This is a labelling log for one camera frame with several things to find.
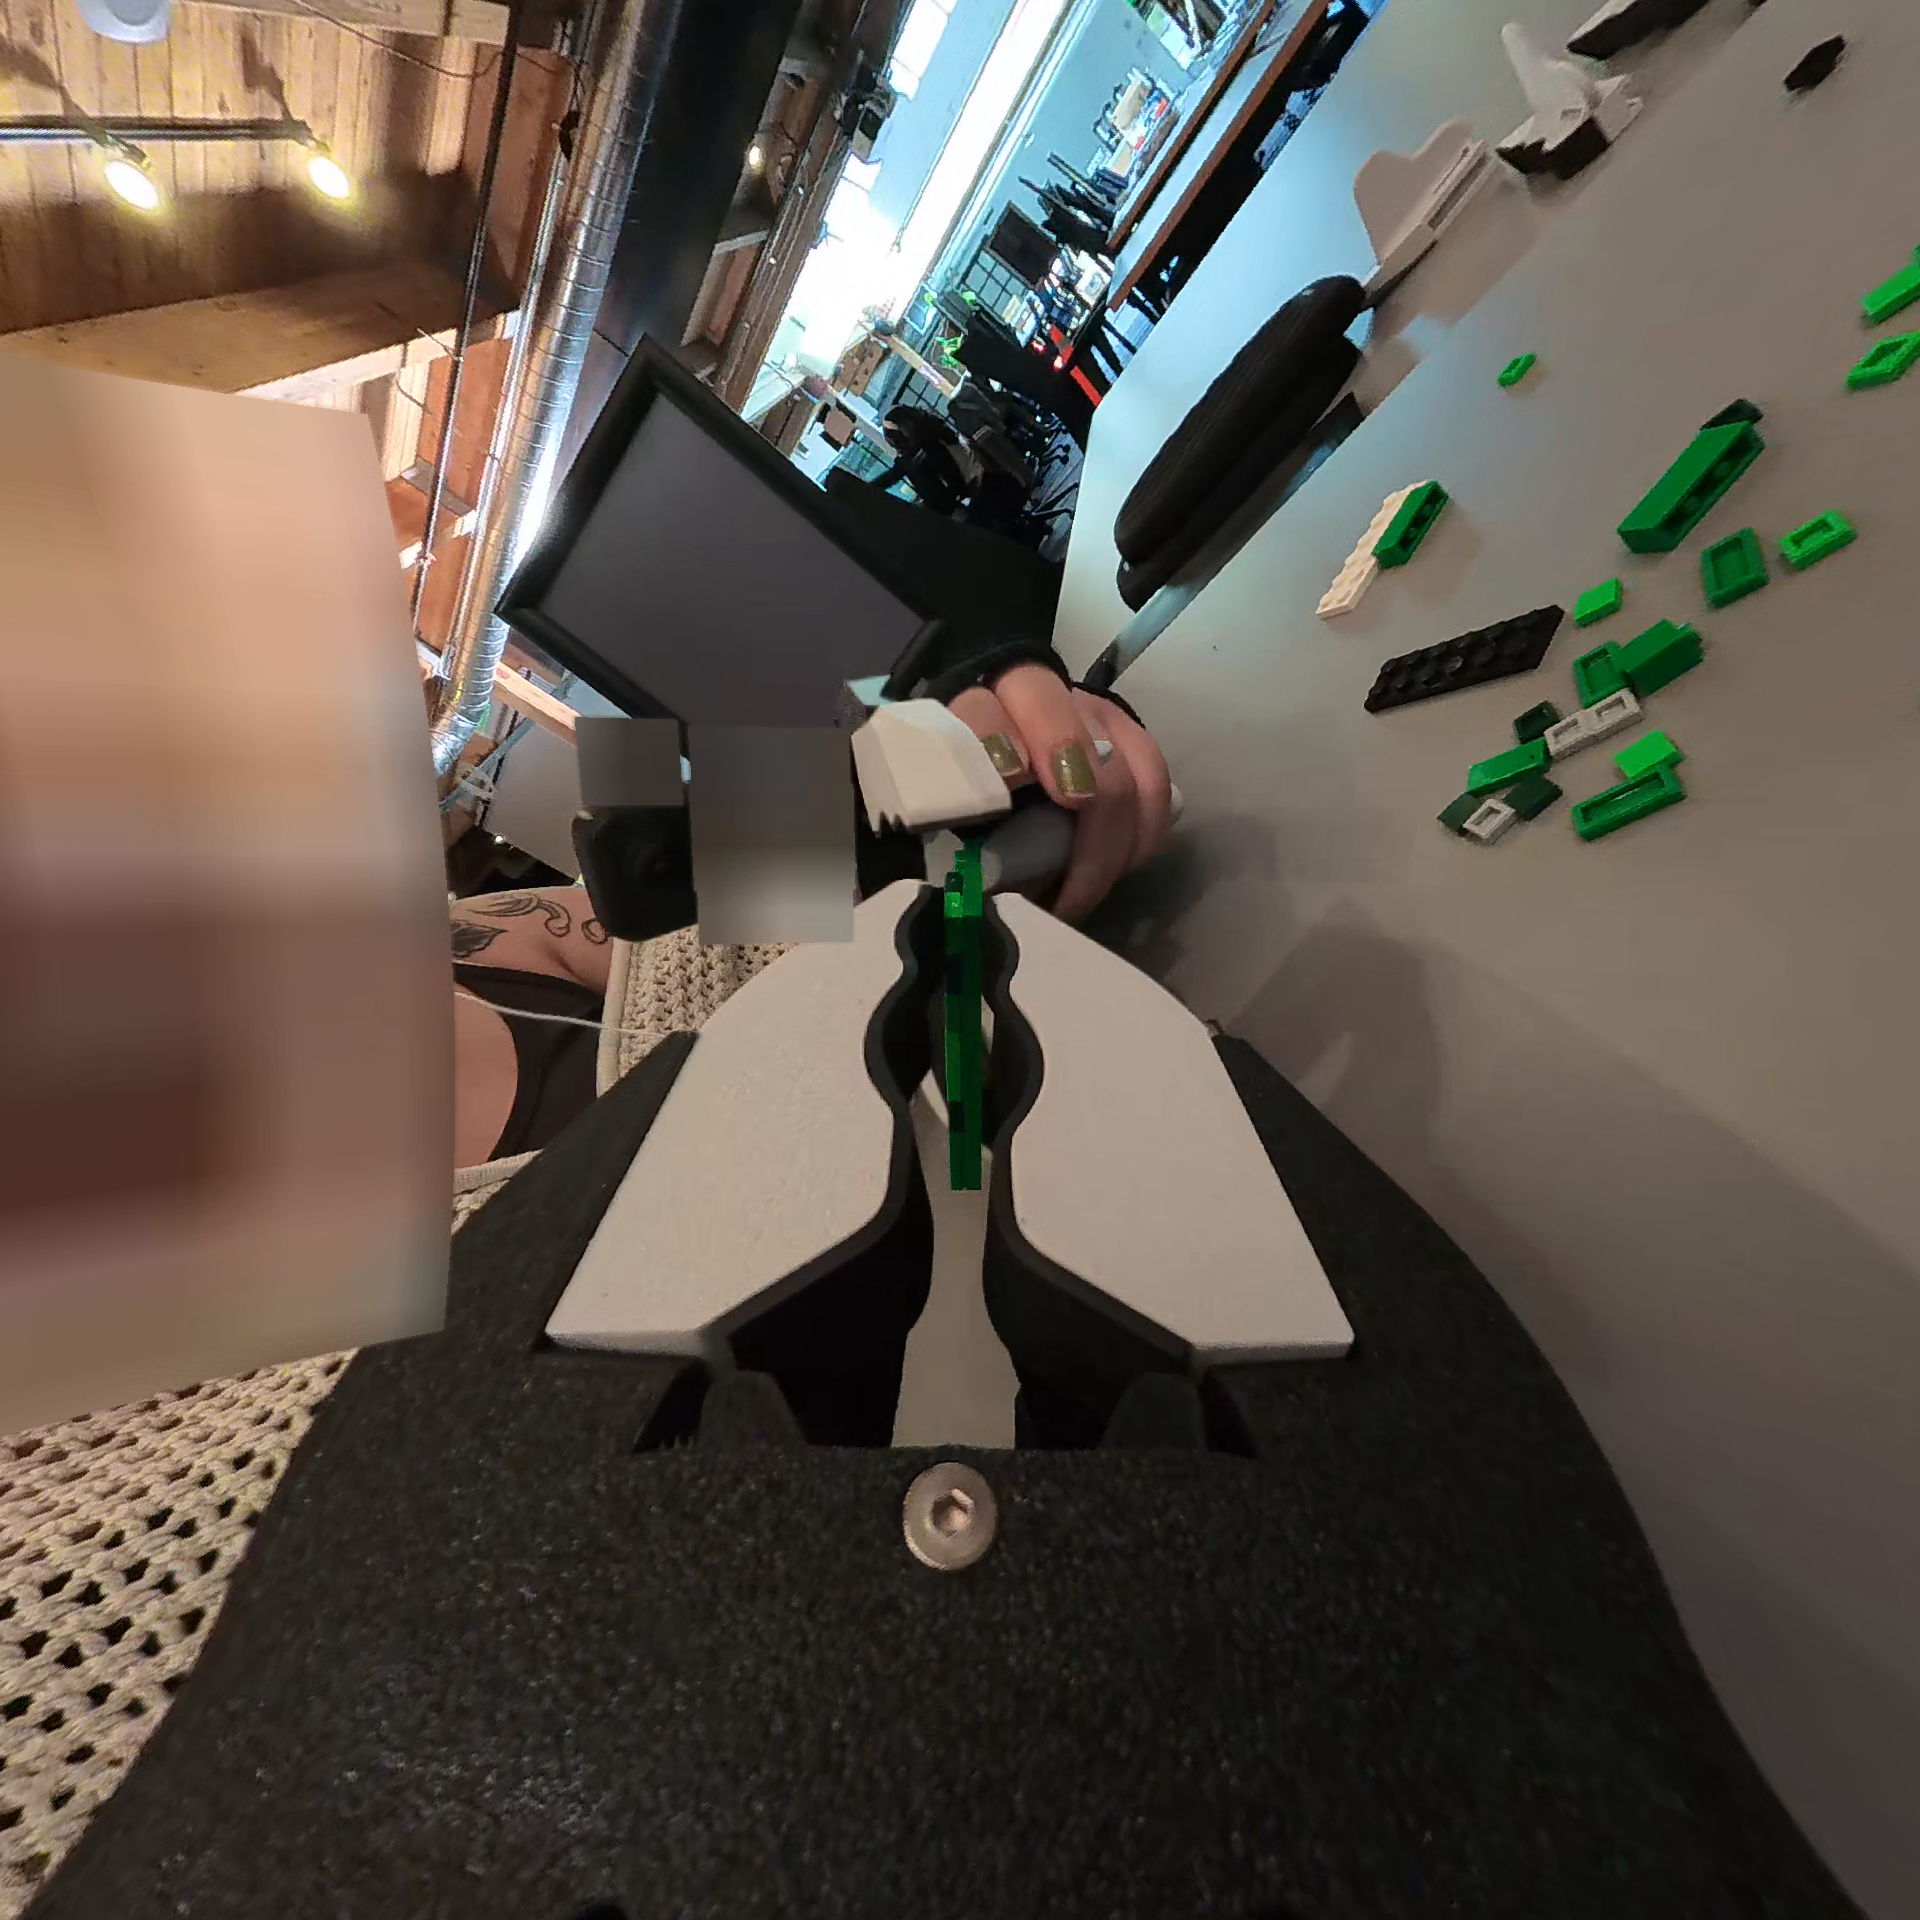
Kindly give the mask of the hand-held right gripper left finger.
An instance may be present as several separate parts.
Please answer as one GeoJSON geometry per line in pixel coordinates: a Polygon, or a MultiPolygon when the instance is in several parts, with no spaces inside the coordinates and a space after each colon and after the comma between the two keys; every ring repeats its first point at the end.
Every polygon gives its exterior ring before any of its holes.
{"type": "Polygon", "coordinates": [[[851,943],[789,951],[703,1022],[544,1326],[554,1344],[718,1358],[915,1191],[879,1016],[915,973],[919,907],[917,882],[890,885],[851,943]]]}

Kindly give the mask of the pile of small lego pieces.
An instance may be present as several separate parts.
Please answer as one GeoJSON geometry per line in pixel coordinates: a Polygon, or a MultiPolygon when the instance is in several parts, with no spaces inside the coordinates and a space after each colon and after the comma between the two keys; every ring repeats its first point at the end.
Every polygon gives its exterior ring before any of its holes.
{"type": "MultiPolygon", "coordinates": [[[[1765,413],[1736,399],[1709,416],[1660,478],[1621,518],[1615,541],[1632,561],[1679,551],[1743,481],[1765,450],[1765,413]]],[[[1728,610],[1770,585],[1770,570],[1803,575],[1831,561],[1859,536],[1850,512],[1816,512],[1775,537],[1739,526],[1707,542],[1698,585],[1709,614],[1728,610]]],[[[1624,581],[1605,578],[1584,591],[1563,625],[1587,634],[1624,608],[1624,581]]],[[[1575,657],[1572,707],[1536,703],[1503,736],[1501,750],[1476,759],[1462,791],[1434,815],[1434,825],[1458,845],[1487,848],[1515,825],[1534,823],[1562,798],[1568,762],[1595,747],[1614,752],[1612,783],[1570,805],[1575,838],[1590,847],[1634,827],[1686,798],[1686,754],[1671,735],[1647,727],[1646,707],[1671,685],[1701,667],[1707,643],[1686,621],[1661,618],[1628,638],[1584,646],[1575,657]]]]}

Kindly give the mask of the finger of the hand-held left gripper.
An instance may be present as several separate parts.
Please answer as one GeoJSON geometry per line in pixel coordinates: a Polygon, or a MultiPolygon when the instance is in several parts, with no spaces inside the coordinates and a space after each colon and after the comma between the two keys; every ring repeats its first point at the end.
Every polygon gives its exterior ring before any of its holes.
{"type": "Polygon", "coordinates": [[[851,754],[872,833],[957,833],[1013,808],[980,736],[933,699],[877,707],[852,731],[851,754]]]}

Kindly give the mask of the person's left hand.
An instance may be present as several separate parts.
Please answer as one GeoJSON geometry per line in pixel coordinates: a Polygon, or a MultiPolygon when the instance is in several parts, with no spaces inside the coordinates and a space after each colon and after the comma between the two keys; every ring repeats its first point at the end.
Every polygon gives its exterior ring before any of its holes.
{"type": "Polygon", "coordinates": [[[1072,816],[1067,861],[1054,877],[1022,880],[1022,897],[1082,922],[1167,841],[1178,808],[1165,758],[1119,705],[1032,662],[944,705],[982,742],[1013,793],[1032,786],[1072,816]]]}

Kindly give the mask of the black padded case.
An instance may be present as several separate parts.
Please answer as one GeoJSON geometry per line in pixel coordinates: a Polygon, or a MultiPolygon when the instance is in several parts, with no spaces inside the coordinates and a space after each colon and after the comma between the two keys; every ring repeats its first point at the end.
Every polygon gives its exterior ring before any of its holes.
{"type": "Polygon", "coordinates": [[[1239,347],[1140,471],[1114,523],[1116,585],[1140,610],[1308,439],[1360,361],[1348,331],[1368,298],[1339,274],[1308,285],[1239,347]]]}

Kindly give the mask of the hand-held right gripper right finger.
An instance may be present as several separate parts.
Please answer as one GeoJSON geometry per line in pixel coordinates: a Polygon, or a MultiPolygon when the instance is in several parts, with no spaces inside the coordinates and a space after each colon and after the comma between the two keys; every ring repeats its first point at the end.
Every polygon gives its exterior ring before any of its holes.
{"type": "Polygon", "coordinates": [[[1015,1255],[1197,1363],[1343,1355],[1348,1314],[1202,1019],[1042,907],[996,914],[991,1175],[1015,1255]]]}

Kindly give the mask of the green lego baseplate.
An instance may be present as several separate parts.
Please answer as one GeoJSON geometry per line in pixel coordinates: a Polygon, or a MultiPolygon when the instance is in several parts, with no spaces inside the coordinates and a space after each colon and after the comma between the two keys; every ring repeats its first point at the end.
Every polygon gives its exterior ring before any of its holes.
{"type": "Polygon", "coordinates": [[[982,847],[980,838],[965,840],[944,879],[944,1109],[956,1194],[976,1194],[982,1167],[990,1064],[980,998],[982,847]]]}

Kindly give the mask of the person's torso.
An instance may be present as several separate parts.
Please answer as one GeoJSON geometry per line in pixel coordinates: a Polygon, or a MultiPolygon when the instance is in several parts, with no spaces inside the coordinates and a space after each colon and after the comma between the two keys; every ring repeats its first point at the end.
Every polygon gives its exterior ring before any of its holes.
{"type": "Polygon", "coordinates": [[[448,913],[452,1167],[554,1144],[591,1103],[612,946],[581,882],[448,913]]]}

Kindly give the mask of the silver spiral duct pipe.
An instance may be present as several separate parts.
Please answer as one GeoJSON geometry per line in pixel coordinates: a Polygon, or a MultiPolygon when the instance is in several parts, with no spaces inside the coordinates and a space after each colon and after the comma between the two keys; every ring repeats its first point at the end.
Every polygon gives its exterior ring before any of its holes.
{"type": "Polygon", "coordinates": [[[682,2],[594,5],[563,135],[549,169],[534,259],[486,447],[470,546],[434,679],[429,758],[438,781],[492,703],[507,646],[496,603],[532,541],[539,486],[554,473],[581,387],[591,322],[607,286],[661,93],[682,2]]]}

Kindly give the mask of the black lego plate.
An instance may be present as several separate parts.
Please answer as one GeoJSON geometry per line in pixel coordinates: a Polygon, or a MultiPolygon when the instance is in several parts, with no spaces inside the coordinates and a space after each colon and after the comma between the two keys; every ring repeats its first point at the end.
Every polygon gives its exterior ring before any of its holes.
{"type": "Polygon", "coordinates": [[[1390,714],[1454,694],[1510,681],[1548,657],[1568,610],[1534,608],[1381,664],[1362,699],[1367,714],[1390,714]]]}

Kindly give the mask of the white lego plate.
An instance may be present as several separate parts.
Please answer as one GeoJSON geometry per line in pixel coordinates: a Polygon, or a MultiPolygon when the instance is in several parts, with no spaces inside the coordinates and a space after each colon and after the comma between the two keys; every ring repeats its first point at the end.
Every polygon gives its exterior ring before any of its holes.
{"type": "MultiPolygon", "coordinates": [[[[1391,502],[1396,495],[1404,495],[1406,490],[1410,490],[1410,488],[1404,488],[1404,490],[1390,495],[1384,502],[1391,502]]],[[[1371,559],[1371,550],[1373,550],[1373,542],[1378,541],[1378,531],[1381,531],[1381,523],[1382,523],[1382,504],[1381,504],[1378,512],[1365,526],[1360,541],[1355,542],[1355,550],[1343,561],[1343,566],[1338,571],[1338,577],[1332,578],[1331,587],[1319,599],[1319,603],[1314,608],[1316,618],[1332,621],[1332,618],[1343,618],[1346,614],[1352,614],[1355,607],[1360,603],[1360,599],[1373,585],[1376,577],[1384,570],[1391,570],[1391,568],[1378,568],[1371,559]]]]}

